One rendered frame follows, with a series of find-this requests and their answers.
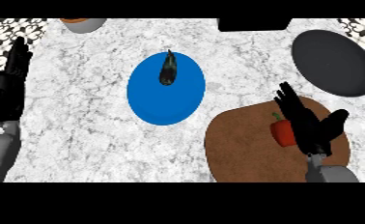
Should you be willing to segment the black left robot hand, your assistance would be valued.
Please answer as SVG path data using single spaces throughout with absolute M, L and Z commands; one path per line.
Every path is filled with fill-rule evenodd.
M 0 70 L 0 122 L 20 119 L 31 57 L 23 37 L 17 37 L 9 51 L 6 67 Z

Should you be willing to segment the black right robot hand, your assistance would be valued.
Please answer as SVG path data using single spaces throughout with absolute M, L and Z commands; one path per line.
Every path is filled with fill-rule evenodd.
M 320 154 L 331 156 L 331 141 L 344 133 L 344 121 L 349 112 L 344 109 L 338 109 L 323 120 L 319 120 L 313 111 L 304 107 L 288 82 L 279 84 L 273 99 L 283 117 L 291 123 L 301 153 L 304 155 Z

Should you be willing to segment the red bell pepper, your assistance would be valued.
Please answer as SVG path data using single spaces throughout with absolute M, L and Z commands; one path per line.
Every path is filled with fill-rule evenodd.
M 283 120 L 276 112 L 272 113 L 275 122 L 270 124 L 270 135 L 281 147 L 289 147 L 297 144 L 291 122 Z

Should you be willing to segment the brown wooden cutting board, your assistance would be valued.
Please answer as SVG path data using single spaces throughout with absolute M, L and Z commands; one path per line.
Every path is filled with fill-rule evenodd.
M 273 140 L 272 113 L 282 116 L 273 100 L 221 112 L 210 122 L 205 155 L 218 182 L 304 182 L 306 157 Z

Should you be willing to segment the dark grey pan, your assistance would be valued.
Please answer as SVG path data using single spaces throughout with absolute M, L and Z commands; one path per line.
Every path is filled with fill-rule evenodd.
M 346 36 L 326 30 L 301 32 L 291 55 L 315 87 L 340 97 L 365 96 L 365 49 Z

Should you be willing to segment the grey pot with orange inside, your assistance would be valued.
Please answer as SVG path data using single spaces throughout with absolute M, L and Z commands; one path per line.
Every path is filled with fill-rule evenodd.
M 94 32 L 106 22 L 105 18 L 62 18 L 66 29 L 75 34 Z

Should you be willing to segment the blue round plate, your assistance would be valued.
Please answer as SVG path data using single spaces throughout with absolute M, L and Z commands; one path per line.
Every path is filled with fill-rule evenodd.
M 196 110 L 205 92 L 205 78 L 193 59 L 173 52 L 177 77 L 168 86 L 159 83 L 167 53 L 150 55 L 136 66 L 127 84 L 127 100 L 139 118 L 158 126 L 183 121 Z

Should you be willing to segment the dark green eggplant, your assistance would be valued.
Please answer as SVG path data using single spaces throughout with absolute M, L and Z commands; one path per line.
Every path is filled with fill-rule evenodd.
M 167 57 L 159 71 L 159 83 L 170 86 L 177 77 L 177 59 L 173 52 L 167 53 Z

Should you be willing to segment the black appliance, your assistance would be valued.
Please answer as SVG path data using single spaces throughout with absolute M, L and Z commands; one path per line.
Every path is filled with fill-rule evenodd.
M 283 30 L 291 22 L 289 18 L 220 18 L 221 32 L 275 31 Z

